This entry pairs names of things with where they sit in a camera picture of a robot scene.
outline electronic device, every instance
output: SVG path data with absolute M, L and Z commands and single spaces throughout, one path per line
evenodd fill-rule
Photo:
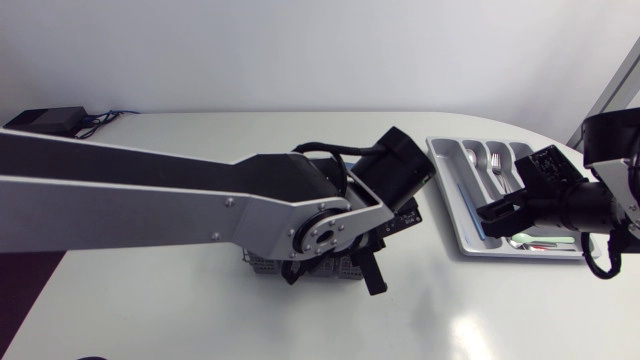
M 87 112 L 82 106 L 25 110 L 4 125 L 5 129 L 74 137 Z

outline black cable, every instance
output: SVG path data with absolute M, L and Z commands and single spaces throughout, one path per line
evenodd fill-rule
M 342 155 L 354 155 L 354 156 L 371 156 L 379 155 L 385 152 L 382 147 L 370 147 L 370 148 L 356 148 L 350 146 L 330 145 L 319 142 L 310 142 L 302 145 L 298 145 L 294 152 L 306 153 L 310 151 L 326 151 L 330 153 L 338 153 Z
M 598 266 L 598 264 L 596 264 L 595 260 L 593 259 L 593 255 L 591 255 L 591 247 L 589 246 L 590 235 L 590 233 L 582 233 L 582 235 L 580 235 L 580 243 L 582 244 L 582 256 L 584 256 L 584 259 L 587 261 L 587 265 L 589 266 L 589 269 L 591 269 L 591 272 L 595 276 L 604 280 L 611 279 L 614 276 L 618 275 L 618 273 L 620 272 L 620 268 L 622 267 L 622 256 L 619 252 L 613 249 L 611 238 L 609 238 L 608 246 L 611 269 L 609 269 L 609 271 L 604 271 Z
M 344 163 L 344 160 L 342 159 L 342 156 L 340 156 L 340 154 L 332 152 L 331 156 L 333 156 L 333 158 L 338 163 L 338 167 L 340 168 L 340 189 L 338 189 L 338 191 L 340 191 L 340 195 L 344 197 L 347 194 L 347 186 L 349 186 L 347 165 Z
M 349 146 L 340 146 L 340 145 L 331 145 L 324 144 L 320 142 L 310 142 L 302 145 L 298 145 L 294 152 L 298 153 L 306 153 L 311 151 L 324 151 L 328 152 L 333 156 L 333 158 L 338 163 L 338 167 L 340 168 L 340 195 L 345 196 L 347 193 L 348 186 L 348 175 L 347 175 L 347 166 L 342 159 L 342 155 L 353 155 L 353 156 L 372 156 L 379 155 L 385 152 L 385 149 L 381 146 L 374 146 L 370 148 L 356 148 Z
M 109 110 L 106 113 L 102 113 L 99 115 L 89 115 L 83 119 L 85 123 L 84 128 L 90 128 L 87 132 L 82 135 L 76 135 L 76 139 L 84 140 L 91 137 L 96 131 L 104 125 L 109 124 L 113 120 L 115 120 L 118 116 L 122 114 L 139 114 L 137 111 L 131 110 Z

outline silver fork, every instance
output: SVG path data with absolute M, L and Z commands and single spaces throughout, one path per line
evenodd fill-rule
M 491 171 L 495 174 L 504 192 L 507 194 L 510 193 L 511 187 L 502 174 L 502 163 L 500 162 L 500 154 L 498 153 L 491 154 Z

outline gray plastic tray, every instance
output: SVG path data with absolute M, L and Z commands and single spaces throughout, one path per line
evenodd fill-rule
M 531 236 L 571 236 L 575 239 L 569 251 L 516 249 L 506 238 L 486 237 L 481 239 L 464 197 L 475 211 L 480 206 L 501 199 L 505 191 L 491 170 L 491 154 L 499 153 L 502 174 L 512 191 L 523 188 L 522 180 L 515 169 L 514 160 L 530 155 L 534 151 L 529 144 L 510 140 L 451 139 L 428 137 L 429 156 L 437 169 L 437 182 L 451 216 L 458 245 L 466 255 L 499 256 L 549 259 L 582 259 L 580 233 L 532 227 L 524 231 Z M 469 160 L 466 149 L 475 152 L 477 166 Z M 594 257 L 600 250 L 592 249 Z

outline wire basket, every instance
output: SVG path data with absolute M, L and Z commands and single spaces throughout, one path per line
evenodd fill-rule
M 242 260 L 253 268 L 256 274 L 280 274 L 282 269 L 282 261 L 267 260 L 247 249 L 242 249 Z M 294 261 L 293 268 L 295 270 L 297 261 Z M 348 256 L 341 258 L 324 259 L 313 272 L 305 275 L 314 277 L 335 277 L 339 279 L 361 280 L 362 272 L 359 266 L 354 266 Z

